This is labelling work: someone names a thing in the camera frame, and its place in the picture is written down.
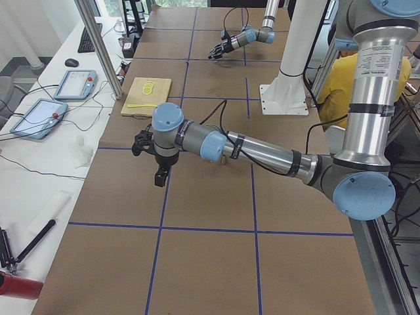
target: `label sticker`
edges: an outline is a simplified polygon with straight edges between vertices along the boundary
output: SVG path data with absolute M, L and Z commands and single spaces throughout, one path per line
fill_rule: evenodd
M 363 77 L 389 77 L 398 81 L 404 46 L 383 45 L 364 48 L 359 51 L 355 79 Z

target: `blue joint cap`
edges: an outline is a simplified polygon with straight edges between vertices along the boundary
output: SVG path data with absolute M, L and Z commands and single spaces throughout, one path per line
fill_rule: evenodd
M 420 0 L 370 0 L 379 12 L 395 18 L 411 18 L 420 14 Z
M 173 103 L 162 103 L 153 111 L 152 127 L 156 131 L 166 132 L 178 128 L 184 121 L 181 108 Z
M 349 39 L 335 39 L 335 49 L 338 51 L 358 51 L 359 46 L 355 41 Z
M 245 32 L 245 36 L 247 38 L 248 43 L 253 43 L 254 41 L 257 40 L 257 36 L 255 35 L 254 30 L 247 30 Z
M 267 44 L 273 44 L 274 36 L 275 36 L 274 32 L 273 31 L 270 32 L 270 34 L 268 34 L 268 38 L 267 38 L 267 40 L 265 42 Z
M 217 162 L 223 153 L 227 138 L 218 131 L 212 131 L 205 138 L 199 149 L 203 159 Z
M 334 190 L 333 202 L 352 219 L 373 220 L 389 211 L 395 201 L 390 179 L 376 172 L 348 176 Z

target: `person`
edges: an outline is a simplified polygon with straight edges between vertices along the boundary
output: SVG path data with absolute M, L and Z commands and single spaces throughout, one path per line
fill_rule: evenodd
M 353 90 L 354 72 L 357 65 L 357 53 L 354 51 L 341 51 L 340 55 L 342 58 L 334 61 L 318 97 L 318 104 L 320 105 L 319 115 L 322 123 L 343 117 L 348 112 Z M 410 73 L 410 62 L 404 57 L 395 101 L 400 98 L 404 86 L 410 78 Z M 322 127 L 326 130 L 331 125 L 346 128 L 347 118 L 323 125 Z

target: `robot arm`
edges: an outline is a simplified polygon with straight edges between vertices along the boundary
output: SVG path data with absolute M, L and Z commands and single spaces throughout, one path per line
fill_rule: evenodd
M 394 186 L 387 177 L 390 163 L 384 156 L 385 144 L 404 47 L 419 28 L 420 0 L 411 0 L 414 9 L 403 17 L 395 16 L 395 8 L 387 8 L 383 13 L 379 2 L 340 0 L 344 14 L 337 22 L 341 28 L 337 28 L 337 35 L 352 33 L 359 54 L 345 141 L 333 159 L 302 155 L 248 136 L 219 132 L 185 119 L 182 110 L 171 103 L 155 109 L 154 134 L 146 130 L 136 136 L 133 153 L 146 151 L 155 155 L 159 164 L 155 176 L 158 186 L 164 186 L 179 150 L 210 161 L 217 161 L 224 154 L 301 179 L 324 193 L 351 218 L 371 220 L 385 214 L 395 199 Z
M 223 54 L 230 53 L 254 41 L 271 44 L 274 41 L 273 25 L 276 20 L 279 0 L 268 0 L 264 20 L 260 30 L 244 27 L 239 35 L 230 36 L 226 30 L 222 31 L 222 43 L 210 50 L 209 59 L 220 59 Z

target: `black cable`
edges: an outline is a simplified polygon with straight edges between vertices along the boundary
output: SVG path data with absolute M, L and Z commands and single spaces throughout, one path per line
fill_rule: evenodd
M 48 93 L 48 91 L 46 90 L 46 88 L 44 86 L 42 86 L 39 82 L 39 77 L 37 77 L 37 83 L 39 84 L 39 86 L 44 90 L 44 92 L 46 92 L 48 94 L 49 97 L 51 97 L 52 100 L 54 100 L 54 98 L 51 96 L 50 93 Z
M 223 102 L 221 104 L 223 104 L 223 107 L 222 107 L 222 110 L 220 112 L 220 117 L 219 117 L 220 130 L 222 131 L 222 134 L 229 140 L 229 142 L 232 143 L 233 146 L 235 146 L 235 142 L 229 137 L 228 133 L 226 131 L 224 131 L 223 126 L 222 126 L 223 113 L 224 113 L 224 110 L 226 109 L 226 105 L 228 104 L 228 100 L 223 100 Z M 274 174 L 280 175 L 280 176 L 287 176 L 286 174 L 280 173 L 277 170 L 260 163 L 255 158 L 250 156 L 248 153 L 244 152 L 242 149 L 240 149 L 240 152 L 244 156 L 246 156 L 248 159 L 250 159 L 255 165 L 258 165 L 259 167 L 265 169 L 266 171 L 269 171 L 271 173 L 274 173 Z
M 326 3 L 326 5 L 325 5 L 324 12 L 322 13 L 322 17 L 321 17 L 320 23 L 318 24 L 318 29 L 316 30 L 316 35 L 315 35 L 314 41 L 312 42 L 312 47 L 310 48 L 309 55 L 308 55 L 308 58 L 306 60 L 306 64 L 305 64 L 304 70 L 303 70 L 303 84 L 308 89 L 309 94 L 310 94 L 310 97 L 312 98 L 312 100 L 313 100 L 313 102 L 314 102 L 314 104 L 315 104 L 315 106 L 316 106 L 317 109 L 319 109 L 319 104 L 316 101 L 315 95 L 312 92 L 312 87 L 310 86 L 310 84 L 308 82 L 308 79 L 306 78 L 306 71 L 308 69 L 308 66 L 309 66 L 309 63 L 310 63 L 310 59 L 312 58 L 312 55 L 314 53 L 316 42 L 317 42 L 317 40 L 318 40 L 318 38 L 320 36 L 321 29 L 322 29 L 322 26 L 324 24 L 324 20 L 326 18 L 327 12 L 328 12 L 329 3 L 330 3 L 330 0 L 328 0 L 327 3 Z
M 13 161 L 11 159 L 8 159 L 7 157 L 2 156 L 1 154 L 0 154 L 0 158 L 3 158 L 6 161 L 9 161 L 11 163 L 15 163 L 15 164 L 23 167 L 25 170 L 27 170 L 28 172 L 31 172 L 31 173 L 37 173 L 37 174 L 40 174 L 40 175 L 52 175 L 52 176 L 57 176 L 57 177 L 66 177 L 66 178 L 69 178 L 69 179 L 85 180 L 85 177 L 78 177 L 78 176 L 71 176 L 71 175 L 59 175 L 59 174 L 55 174 L 55 173 L 43 173 L 43 172 L 40 172 L 40 171 L 34 171 L 32 169 L 28 169 L 26 166 L 24 166 L 24 165 L 22 165 L 22 164 L 20 164 L 16 161 Z
M 78 109 L 78 108 L 80 108 L 80 107 L 82 107 L 83 105 L 85 105 L 88 101 L 90 101 L 91 99 L 93 99 L 96 103 L 98 103 L 98 104 L 100 104 L 101 105 L 101 109 L 100 109 L 100 111 L 99 111 L 99 113 L 98 113 L 98 115 L 96 116 L 96 118 L 95 118 L 95 120 L 92 122 L 92 124 L 91 124 L 91 126 L 89 126 L 89 128 L 87 129 L 87 130 L 89 130 L 97 121 L 98 121 L 98 119 L 99 119 L 99 117 L 100 117 L 100 113 L 102 112 L 102 110 L 104 109 L 104 106 L 100 103 L 100 102 L 98 102 L 97 100 L 95 100 L 95 96 L 96 95 L 98 95 L 99 94 L 99 92 L 102 90 L 102 89 L 104 89 L 105 88 L 105 86 L 106 86 L 106 84 L 104 84 L 103 86 L 101 86 L 100 88 L 99 88 L 99 90 L 92 96 L 92 97 L 90 97 L 90 98 L 88 98 L 87 100 L 85 100 L 82 104 L 80 104 L 79 106 L 76 106 L 76 107 L 74 107 L 74 108 L 71 108 L 71 109 L 69 109 L 69 110 L 66 110 L 65 112 L 63 112 L 62 113 L 62 115 L 64 115 L 64 114 L 66 114 L 66 113 L 68 113 L 68 112 L 70 112 L 70 111 L 72 111 L 72 110 L 76 110 L 76 109 Z M 33 126 L 33 127 L 29 127 L 29 128 L 26 128 L 26 129 L 22 129 L 21 131 L 26 131 L 26 130 L 29 130 L 29 129 L 32 129 L 32 128 L 35 128 L 35 127 L 38 127 L 38 126 L 40 126 L 40 125 L 35 125 L 35 126 Z M 36 131 L 36 132 L 34 132 L 34 133 L 28 133 L 28 134 L 26 134 L 26 135 L 20 135 L 20 136 L 14 136 L 14 137 L 12 137 L 12 138 L 6 138 L 6 139 L 0 139 L 0 142 L 1 141 L 8 141 L 8 140 L 14 140 L 14 139 L 18 139 L 18 138 L 23 138 L 23 137 L 27 137 L 27 136 L 30 136 L 30 135 L 35 135 L 35 134 L 37 134 L 37 133 L 39 133 L 39 132 L 41 132 L 41 131 L 45 131 L 45 130 L 48 130 L 48 129 L 51 129 L 51 128 L 53 128 L 53 127 L 55 127 L 55 125 L 53 125 L 53 126 L 48 126 L 48 127 L 45 127 L 44 129 L 42 129 L 42 130 L 40 130 L 40 131 Z M 13 133 L 3 133 L 3 134 L 1 134 L 0 135 L 0 137 L 1 136 L 6 136 L 6 135 L 13 135 Z
M 228 15 L 233 11 L 233 10 L 235 10 L 235 9 L 239 9 L 238 7 L 235 7 L 235 8 L 233 8 L 233 9 L 230 9 L 227 13 L 226 13 L 226 15 L 224 16 L 224 18 L 223 18 L 223 29 L 224 29 L 224 31 L 226 32 L 226 18 L 228 17 Z M 248 11 L 248 9 L 247 8 L 244 8 L 245 9 L 245 11 L 247 11 L 247 22 L 245 23 L 245 27 L 246 27 L 246 25 L 248 25 L 248 21 L 249 21 L 249 11 Z
M 310 137 L 310 132 L 313 130 L 313 128 L 318 127 L 318 126 L 322 126 L 322 125 L 328 125 L 330 123 L 336 123 L 340 120 L 343 120 L 344 118 L 347 118 L 347 114 L 345 114 L 344 116 L 341 116 L 339 118 L 330 120 L 330 121 L 325 121 L 323 123 L 316 123 L 315 125 L 310 126 L 309 129 L 308 129 L 308 133 L 306 134 L 306 145 L 305 145 L 304 153 L 308 154 L 309 137 Z
M 58 84 L 50 84 L 50 85 L 44 85 L 43 87 L 38 87 L 36 89 L 30 90 L 28 93 L 26 93 L 26 95 L 22 96 L 22 98 L 19 100 L 19 104 L 22 103 L 23 99 L 28 95 L 31 94 L 33 92 L 42 90 L 42 89 L 50 89 L 51 87 L 58 87 Z
M 405 179 L 411 180 L 411 177 L 409 177 L 409 176 L 407 176 L 407 175 L 404 175 L 404 174 L 402 174 L 402 173 L 399 173 L 399 172 L 391 171 L 391 172 L 389 172 L 389 173 L 390 173 L 390 174 L 399 175 L 399 176 L 401 176 L 401 177 L 404 177 Z M 415 183 L 414 185 L 415 185 L 415 187 L 417 188 L 417 190 L 420 192 L 420 187 L 419 187 L 419 185 L 418 185 L 417 183 Z
M 387 234 L 390 235 L 390 231 L 389 231 L 389 228 L 388 228 L 388 222 L 387 222 L 385 216 L 382 216 L 382 221 L 383 221 L 383 225 L 385 227 L 385 230 L 387 231 Z M 417 304 L 417 299 L 416 299 L 415 293 L 413 291 L 413 286 L 410 284 L 410 279 L 408 278 L 407 272 L 406 272 L 406 269 L 405 269 L 405 267 L 407 265 L 402 262 L 401 256 L 398 252 L 397 245 L 395 244 L 394 239 L 389 238 L 389 241 L 391 243 L 392 248 L 394 249 L 395 257 L 397 258 L 398 264 L 400 265 L 401 274 L 402 274 L 402 277 L 403 277 L 404 281 L 406 282 L 410 297 L 413 300 L 413 303 L 415 305 L 417 313 L 420 314 L 420 307 Z
M 10 113 L 14 114 L 14 110 L 11 110 L 11 108 L 10 108 L 10 107 L 8 107 L 8 106 L 7 106 L 7 104 L 6 104 L 6 102 L 5 102 L 4 100 L 2 100 L 1 98 L 0 98 L 0 102 L 2 102 L 2 103 L 5 105 L 5 108 L 7 108 L 7 110 L 8 110 Z
M 408 190 L 411 188 L 411 187 L 413 187 L 413 186 L 416 186 L 416 183 L 419 181 L 419 179 L 417 179 L 416 181 L 410 181 L 409 183 L 408 183 L 408 185 L 404 188 L 404 190 L 403 190 L 403 192 L 402 192 L 402 195 L 401 195 L 401 197 L 400 197 L 400 199 L 398 200 L 398 202 L 397 202 L 397 204 L 396 204 L 396 207 L 395 207 L 395 211 L 394 211 L 394 219 L 395 219 L 395 226 L 392 228 L 392 230 L 390 231 L 390 234 L 391 234 L 391 237 L 393 237 L 393 238 L 395 238 L 397 235 L 398 235 L 398 233 L 399 233 L 399 231 L 400 231 L 400 223 L 403 221 L 403 220 L 405 220 L 405 219 L 400 219 L 400 220 L 398 220 L 398 216 L 399 216 L 399 213 L 398 213 L 398 211 L 400 210 L 400 206 L 401 206 L 401 203 L 402 203 L 402 201 L 404 200 L 404 198 L 407 196 L 407 193 L 408 193 Z M 412 214 L 410 214 L 410 215 L 408 215 L 408 218 L 409 217 L 411 217 L 412 215 L 414 215 L 414 214 L 416 214 L 418 212 L 418 210 L 415 210 L 414 211 L 414 213 L 412 213 Z
M 199 123 L 199 125 L 203 125 L 207 120 L 209 120 L 210 119 L 210 117 L 211 116 L 213 116 L 214 115 L 214 113 L 223 105 L 223 103 L 225 102 L 225 101 L 227 101 L 227 100 L 223 100 L 222 102 L 220 102 L 220 104 L 219 105 L 217 105 L 216 106 L 216 108 L 206 117 L 206 118 L 204 118 L 202 121 L 201 121 L 201 123 Z

